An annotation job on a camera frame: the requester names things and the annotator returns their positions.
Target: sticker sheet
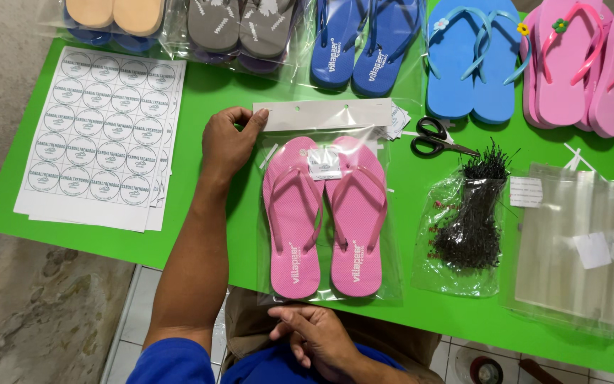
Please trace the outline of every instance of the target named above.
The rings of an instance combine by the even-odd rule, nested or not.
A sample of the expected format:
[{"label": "sticker sheet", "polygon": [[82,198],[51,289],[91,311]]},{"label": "sticker sheet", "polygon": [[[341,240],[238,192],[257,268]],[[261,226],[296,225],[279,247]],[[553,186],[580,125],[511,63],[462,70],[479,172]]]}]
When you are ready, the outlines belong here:
[{"label": "sticker sheet", "polygon": [[64,48],[14,212],[144,231],[164,197],[184,70],[180,60]]}]

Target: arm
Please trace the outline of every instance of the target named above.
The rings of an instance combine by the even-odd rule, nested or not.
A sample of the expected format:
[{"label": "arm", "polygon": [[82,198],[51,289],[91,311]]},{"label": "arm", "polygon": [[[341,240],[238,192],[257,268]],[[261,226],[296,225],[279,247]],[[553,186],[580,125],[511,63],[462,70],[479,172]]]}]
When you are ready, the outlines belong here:
[{"label": "arm", "polygon": [[278,340],[290,334],[295,359],[304,368],[313,365],[326,380],[339,384],[427,383],[361,354],[332,310],[298,304],[271,308],[269,315],[281,319],[269,338]]},{"label": "arm", "polygon": [[[213,115],[203,132],[203,167],[191,207],[160,277],[143,348],[169,337],[199,343],[210,354],[212,329],[226,295],[226,197],[248,161],[269,111],[232,107]],[[244,125],[238,131],[234,124]]]}]

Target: tabletop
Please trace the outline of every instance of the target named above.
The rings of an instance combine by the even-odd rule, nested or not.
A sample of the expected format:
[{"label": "tabletop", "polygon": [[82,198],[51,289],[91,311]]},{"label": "tabletop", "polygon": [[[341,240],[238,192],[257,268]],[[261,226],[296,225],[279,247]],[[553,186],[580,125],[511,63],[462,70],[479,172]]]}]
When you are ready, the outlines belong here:
[{"label": "tabletop", "polygon": [[[235,73],[212,65],[188,63],[182,108],[172,160],[173,175],[168,191],[162,231],[117,230],[90,225],[30,221],[13,213],[25,171],[30,143],[42,112],[56,63],[65,45],[56,39],[49,50],[18,132],[0,173],[0,232],[26,239],[87,251],[120,260],[162,268],[175,242],[190,205],[200,169],[200,134],[212,113],[232,105],[252,108],[253,102],[355,98],[347,92],[318,90],[295,83],[275,82],[250,74]],[[418,39],[411,49],[418,49]],[[406,69],[391,96],[412,117],[405,130],[415,131],[415,121],[424,115],[419,62],[405,62]],[[469,148],[485,148],[493,138],[508,153],[521,149],[513,168],[526,170],[530,162],[564,166],[580,148],[581,156],[607,179],[614,179],[614,139],[575,127],[541,130],[528,125],[522,114],[521,81],[516,82],[516,112],[504,124],[489,125],[470,118],[454,122],[452,138]],[[409,150],[412,136],[403,135],[390,144],[388,169],[389,212],[393,220],[403,263],[403,302],[322,301],[330,308],[388,320],[440,334],[482,342],[501,348],[546,357],[561,362],[614,373],[614,340],[590,336],[567,327],[545,325],[525,319],[499,305],[499,295],[485,299],[453,297],[412,288],[411,264],[420,215],[429,187],[447,177],[459,162],[458,153],[420,159]],[[257,223],[260,211],[261,175],[254,160],[236,175],[226,208],[228,225],[229,284],[257,289]],[[499,275],[502,284],[512,283],[513,255],[517,254],[517,219],[511,217],[502,242],[504,256]]]}]

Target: hand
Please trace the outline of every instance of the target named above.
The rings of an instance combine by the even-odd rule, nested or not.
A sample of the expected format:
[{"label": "hand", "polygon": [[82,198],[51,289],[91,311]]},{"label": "hand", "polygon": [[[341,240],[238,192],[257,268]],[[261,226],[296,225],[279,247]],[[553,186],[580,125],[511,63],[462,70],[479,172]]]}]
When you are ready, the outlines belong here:
[{"label": "hand", "polygon": [[351,380],[350,371],[365,358],[355,347],[336,314],[314,305],[288,305],[269,309],[269,316],[281,319],[269,334],[278,340],[291,334],[291,350],[304,368],[314,366],[324,379],[333,383]]},{"label": "hand", "polygon": [[[233,175],[248,162],[257,134],[267,124],[268,109],[252,114],[250,109],[231,107],[210,117],[203,131],[203,169],[209,178],[228,187]],[[240,132],[234,124],[245,128]]]}]

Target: blue sleeve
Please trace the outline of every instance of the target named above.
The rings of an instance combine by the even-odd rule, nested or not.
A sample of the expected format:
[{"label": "blue sleeve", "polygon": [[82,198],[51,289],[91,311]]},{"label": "blue sleeve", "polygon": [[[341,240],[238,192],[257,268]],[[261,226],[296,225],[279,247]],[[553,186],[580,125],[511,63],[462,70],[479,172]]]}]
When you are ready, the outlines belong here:
[{"label": "blue sleeve", "polygon": [[127,384],[155,383],[214,384],[208,352],[178,337],[153,343],[139,356]]}]

